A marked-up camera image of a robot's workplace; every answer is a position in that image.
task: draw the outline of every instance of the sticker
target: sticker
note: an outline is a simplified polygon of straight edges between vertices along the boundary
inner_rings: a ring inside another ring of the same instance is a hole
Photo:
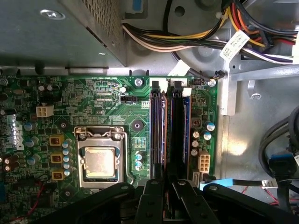
[[[262,181],[262,185],[263,185],[262,186],[263,189],[278,188],[278,184],[275,179],[264,180],[264,181]]]
[[[220,57],[222,57],[226,62],[230,62],[249,40],[250,37],[243,31],[237,31],[222,49]]]
[[[295,159],[297,165],[299,166],[299,155],[296,155],[296,156],[294,157],[294,159]]]
[[[171,70],[168,76],[185,76],[189,71],[190,66],[182,60],[179,60],[177,65]]]

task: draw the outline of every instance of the red wire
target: red wire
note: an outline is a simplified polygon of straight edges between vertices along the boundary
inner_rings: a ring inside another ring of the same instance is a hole
[[[293,41],[289,41],[289,40],[285,40],[285,39],[275,39],[279,42],[282,42],[282,43],[286,43],[286,44],[290,44],[290,45],[295,45],[295,43]]]
[[[241,25],[240,25],[240,23],[239,23],[239,21],[238,21],[238,19],[237,19],[237,12],[236,12],[235,4],[234,4],[234,3],[232,3],[232,14],[233,14],[233,19],[234,19],[234,21],[235,21],[236,26],[237,26],[240,30],[242,30],[242,27],[241,27]]]

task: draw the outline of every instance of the black ram slot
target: black ram slot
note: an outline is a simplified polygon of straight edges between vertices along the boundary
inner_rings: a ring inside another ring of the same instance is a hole
[[[174,83],[171,100],[171,156],[170,162],[177,168],[178,178],[183,177],[184,148],[184,98],[181,82]]]
[[[161,157],[161,146],[162,146],[162,109],[163,109],[163,101],[161,97],[161,92],[159,89],[159,82],[152,82],[152,91],[150,94],[150,164],[152,167],[151,170],[151,178],[155,177],[154,174],[158,174],[160,172],[154,171],[156,166],[155,164],[162,164]]]

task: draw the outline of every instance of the screw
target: screw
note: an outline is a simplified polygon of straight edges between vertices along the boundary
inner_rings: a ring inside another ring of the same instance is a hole
[[[207,85],[210,87],[214,87],[214,86],[216,86],[216,84],[217,84],[216,80],[211,80],[211,81],[207,82]]]
[[[143,80],[141,78],[137,78],[137,79],[135,79],[134,83],[135,83],[135,86],[140,87],[143,85]]]
[[[79,135],[79,138],[80,138],[80,139],[85,139],[85,137],[86,137],[86,136],[85,136],[84,133],[81,133],[81,134]]]
[[[115,139],[121,139],[121,134],[115,134],[114,137]]]
[[[51,20],[63,20],[63,19],[65,19],[65,15],[63,15],[60,12],[53,11],[53,10],[44,9],[44,10],[40,11],[40,14],[44,17],[47,17],[47,18],[51,19]]]
[[[218,187],[216,187],[216,186],[210,186],[210,189],[211,190],[218,190]]]
[[[178,185],[185,185],[185,184],[186,184],[185,181],[179,181],[179,182],[178,182]]]

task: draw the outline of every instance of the metal bracket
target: metal bracket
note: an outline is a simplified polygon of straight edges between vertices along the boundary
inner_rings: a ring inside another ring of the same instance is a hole
[[[259,100],[260,98],[262,98],[262,95],[256,91],[256,81],[255,80],[248,81],[247,93],[248,93],[250,99]]]

